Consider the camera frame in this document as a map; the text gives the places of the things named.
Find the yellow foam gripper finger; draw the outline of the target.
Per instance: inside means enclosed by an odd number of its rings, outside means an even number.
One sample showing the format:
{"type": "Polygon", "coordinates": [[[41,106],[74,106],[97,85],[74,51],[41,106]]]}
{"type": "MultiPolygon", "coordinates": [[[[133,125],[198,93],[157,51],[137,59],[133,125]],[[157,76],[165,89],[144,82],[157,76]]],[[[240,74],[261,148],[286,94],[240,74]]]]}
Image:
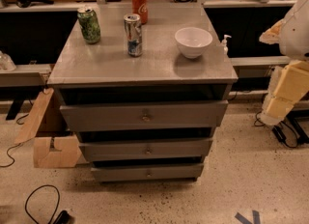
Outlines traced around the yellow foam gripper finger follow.
{"type": "Polygon", "coordinates": [[[309,92],[309,62],[292,60],[272,73],[264,100],[261,121],[268,126],[278,125],[309,92]]]}

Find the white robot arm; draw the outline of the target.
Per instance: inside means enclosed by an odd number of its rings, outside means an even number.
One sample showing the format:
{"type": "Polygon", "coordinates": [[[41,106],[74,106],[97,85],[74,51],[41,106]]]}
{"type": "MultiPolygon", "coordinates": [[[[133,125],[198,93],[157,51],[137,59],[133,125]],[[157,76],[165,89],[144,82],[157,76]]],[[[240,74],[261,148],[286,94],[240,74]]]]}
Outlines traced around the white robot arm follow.
{"type": "Polygon", "coordinates": [[[260,36],[277,33],[280,52],[291,59],[273,71],[264,100],[261,120],[275,126],[309,92],[309,0],[297,0],[285,17],[260,36]]]}

